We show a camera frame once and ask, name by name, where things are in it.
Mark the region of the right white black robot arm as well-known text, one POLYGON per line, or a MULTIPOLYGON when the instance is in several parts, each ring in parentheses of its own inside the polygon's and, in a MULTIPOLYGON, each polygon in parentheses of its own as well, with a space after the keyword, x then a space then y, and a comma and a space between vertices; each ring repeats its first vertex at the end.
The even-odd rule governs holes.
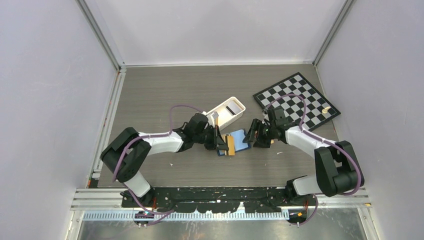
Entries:
POLYGON ((270 148, 273 140, 302 150, 314 160, 315 173, 286 182, 285 198, 291 205, 299 205, 306 195, 352 195, 365 183, 354 148, 348 141, 333 141, 314 134, 290 121, 282 108, 266 112, 263 120, 253 119, 243 139, 255 148, 270 148))

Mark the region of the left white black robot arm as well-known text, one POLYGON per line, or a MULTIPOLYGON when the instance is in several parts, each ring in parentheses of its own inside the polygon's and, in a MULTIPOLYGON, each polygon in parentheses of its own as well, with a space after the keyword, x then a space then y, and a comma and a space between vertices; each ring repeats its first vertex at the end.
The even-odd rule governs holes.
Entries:
POLYGON ((141 207, 148 207, 154 197, 151 185, 140 171, 145 159, 160 153, 180 153, 194 144, 203 145, 211 151, 229 149, 219 126, 209 124, 207 116, 196 113, 169 133, 148 134, 127 127, 102 151, 100 159, 113 173, 112 179, 124 184, 141 207))

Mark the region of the blue card holder wallet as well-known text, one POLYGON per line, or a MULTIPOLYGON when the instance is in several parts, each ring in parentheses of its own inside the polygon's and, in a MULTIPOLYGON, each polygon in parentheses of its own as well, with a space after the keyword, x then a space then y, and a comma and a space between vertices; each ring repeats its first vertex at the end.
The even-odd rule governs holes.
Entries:
POLYGON ((241 151, 245 151, 251 148, 250 143, 244 143, 243 139, 246 137, 246 130, 245 129, 239 129, 230 133, 222 134, 221 137, 224 139, 224 142, 226 141, 226 138, 232 137, 233 138, 233 148, 234 148, 234 154, 241 151))

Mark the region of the white plastic tray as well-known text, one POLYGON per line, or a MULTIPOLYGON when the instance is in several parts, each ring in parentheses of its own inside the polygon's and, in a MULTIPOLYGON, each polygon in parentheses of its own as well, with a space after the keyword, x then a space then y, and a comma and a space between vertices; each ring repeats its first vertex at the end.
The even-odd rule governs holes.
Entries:
POLYGON ((246 111, 246 107, 235 96, 231 96, 230 98, 228 98, 227 100, 225 100, 224 102, 222 102, 221 104, 219 104, 218 106, 216 106, 215 108, 213 108, 210 111, 217 111, 218 112, 218 114, 219 114, 219 125, 220 125, 219 129, 223 130, 224 128, 228 127, 230 124, 232 124, 233 122, 238 120, 243 115, 243 113, 246 111), (240 107, 243 108, 243 111, 240 112, 237 115, 232 115, 226 109, 226 106, 230 101, 236 102, 240 107))

